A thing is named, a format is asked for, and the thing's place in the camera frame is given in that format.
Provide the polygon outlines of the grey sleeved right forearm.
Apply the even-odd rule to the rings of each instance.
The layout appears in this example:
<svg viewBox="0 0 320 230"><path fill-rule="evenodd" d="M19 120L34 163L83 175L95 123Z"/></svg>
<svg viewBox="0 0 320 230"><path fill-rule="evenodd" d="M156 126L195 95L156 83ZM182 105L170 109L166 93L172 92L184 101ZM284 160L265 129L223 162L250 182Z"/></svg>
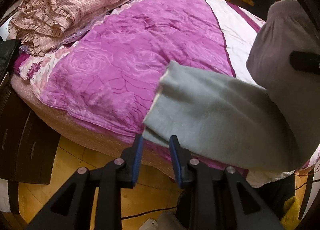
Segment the grey sleeved right forearm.
<svg viewBox="0 0 320 230"><path fill-rule="evenodd" d="M303 167L319 146L319 72L294 70L293 51L319 54L319 32L298 1L282 0L269 8L246 62L291 130L275 168L282 172Z"/></svg>

